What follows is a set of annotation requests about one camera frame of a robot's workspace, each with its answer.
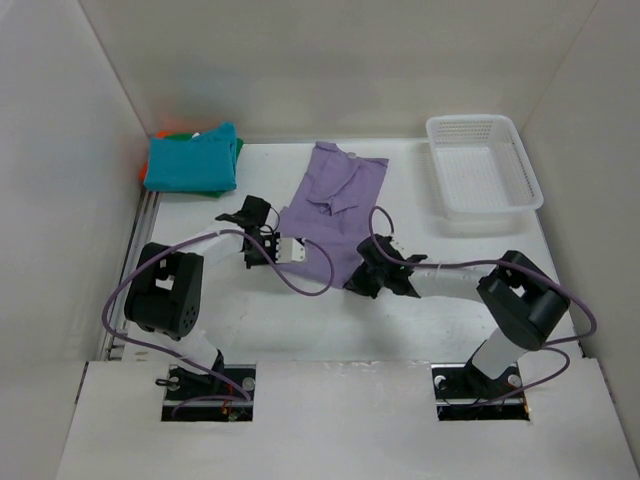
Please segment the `lilac t shirt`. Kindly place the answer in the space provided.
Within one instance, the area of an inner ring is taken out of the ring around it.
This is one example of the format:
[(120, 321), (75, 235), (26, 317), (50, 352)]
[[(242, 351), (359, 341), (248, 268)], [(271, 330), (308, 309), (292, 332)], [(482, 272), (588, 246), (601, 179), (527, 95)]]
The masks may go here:
[(357, 246), (369, 235), (389, 160), (364, 158), (318, 141), (290, 204), (280, 212), (279, 233), (320, 245), (284, 270), (341, 289), (359, 265)]

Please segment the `teal t shirt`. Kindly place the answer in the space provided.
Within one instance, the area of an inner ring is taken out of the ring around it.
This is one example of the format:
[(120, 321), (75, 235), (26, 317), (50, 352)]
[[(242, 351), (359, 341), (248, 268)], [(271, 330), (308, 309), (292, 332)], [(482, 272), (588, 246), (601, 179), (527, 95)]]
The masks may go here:
[(144, 187), (162, 193), (235, 190), (237, 139), (229, 122), (189, 141), (151, 138)]

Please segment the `green t shirt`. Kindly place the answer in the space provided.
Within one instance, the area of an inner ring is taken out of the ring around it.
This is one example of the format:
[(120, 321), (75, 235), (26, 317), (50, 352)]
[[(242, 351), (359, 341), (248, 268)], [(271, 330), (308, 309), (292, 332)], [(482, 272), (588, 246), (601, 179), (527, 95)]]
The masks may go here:
[[(189, 141), (191, 138), (199, 136), (198, 132), (195, 133), (189, 133), (189, 132), (168, 132), (167, 135), (165, 136), (165, 139), (170, 139), (170, 140), (176, 140), (176, 141)], [(238, 138), (236, 141), (236, 153), (235, 153), (235, 160), (238, 160), (239, 155), (241, 153), (241, 150), (244, 146), (244, 141), (241, 138)], [(220, 198), (221, 196), (225, 195), (226, 193), (228, 193), (228, 190), (221, 190), (221, 191), (211, 191), (211, 192), (195, 192), (195, 195), (200, 195), (200, 196), (205, 196), (208, 198)]]

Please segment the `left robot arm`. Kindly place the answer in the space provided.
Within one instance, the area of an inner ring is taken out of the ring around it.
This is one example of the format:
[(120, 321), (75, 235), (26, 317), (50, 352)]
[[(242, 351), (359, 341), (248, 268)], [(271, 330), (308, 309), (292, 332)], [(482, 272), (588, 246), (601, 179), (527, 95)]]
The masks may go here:
[(241, 254), (245, 267), (266, 265), (275, 258), (274, 229), (267, 225), (271, 205), (247, 196), (241, 209), (221, 214), (218, 221), (231, 222), (243, 232), (210, 238), (175, 251), (149, 266), (132, 280), (125, 300), (125, 318), (149, 333), (152, 343), (219, 374), (224, 357), (197, 326), (203, 276), (207, 267)]

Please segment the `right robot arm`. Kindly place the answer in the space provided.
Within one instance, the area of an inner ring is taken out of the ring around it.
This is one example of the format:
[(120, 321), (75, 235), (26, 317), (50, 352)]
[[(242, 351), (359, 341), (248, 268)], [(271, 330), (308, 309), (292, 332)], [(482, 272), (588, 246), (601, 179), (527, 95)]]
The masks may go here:
[(528, 257), (509, 250), (504, 266), (489, 272), (472, 267), (428, 268), (428, 257), (402, 255), (390, 236), (376, 235), (357, 247), (362, 263), (344, 288), (376, 298), (383, 289), (411, 298), (448, 297), (484, 305), (496, 329), (464, 366), (434, 375), (442, 400), (499, 400), (512, 386), (508, 369), (526, 353), (539, 351), (570, 306), (547, 284), (548, 277)]

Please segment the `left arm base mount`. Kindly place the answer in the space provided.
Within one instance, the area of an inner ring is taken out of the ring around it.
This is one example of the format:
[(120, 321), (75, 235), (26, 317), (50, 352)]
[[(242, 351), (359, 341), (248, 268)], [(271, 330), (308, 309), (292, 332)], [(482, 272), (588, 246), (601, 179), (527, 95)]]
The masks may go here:
[(165, 377), (155, 384), (164, 389), (162, 422), (251, 422), (256, 388), (255, 365), (227, 365), (223, 374), (243, 387), (247, 401), (235, 387), (217, 378), (171, 365)]

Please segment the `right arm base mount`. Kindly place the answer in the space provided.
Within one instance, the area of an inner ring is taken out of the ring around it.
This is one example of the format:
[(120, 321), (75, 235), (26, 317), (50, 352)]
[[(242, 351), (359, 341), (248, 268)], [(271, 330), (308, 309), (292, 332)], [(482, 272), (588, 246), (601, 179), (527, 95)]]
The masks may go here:
[(488, 379), (461, 363), (432, 364), (436, 414), (440, 421), (529, 420), (520, 370), (510, 365)]

